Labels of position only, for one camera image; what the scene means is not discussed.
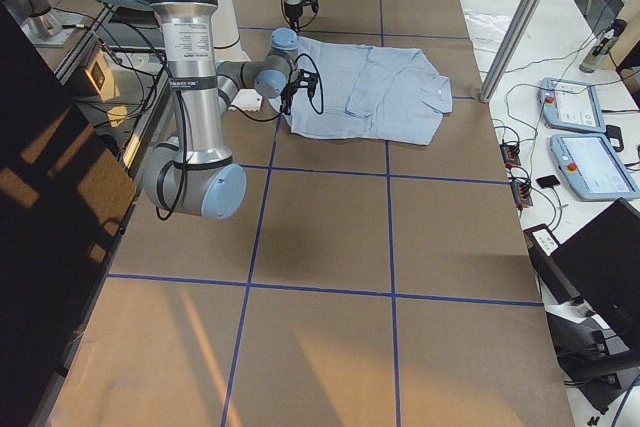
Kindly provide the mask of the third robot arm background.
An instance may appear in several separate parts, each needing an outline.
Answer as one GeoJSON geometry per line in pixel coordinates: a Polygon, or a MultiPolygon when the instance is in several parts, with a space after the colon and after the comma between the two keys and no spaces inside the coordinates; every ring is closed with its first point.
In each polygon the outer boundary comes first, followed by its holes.
{"type": "Polygon", "coordinates": [[[1,0],[34,46],[61,47],[84,26],[82,14],[56,11],[48,0],[1,0]]]}

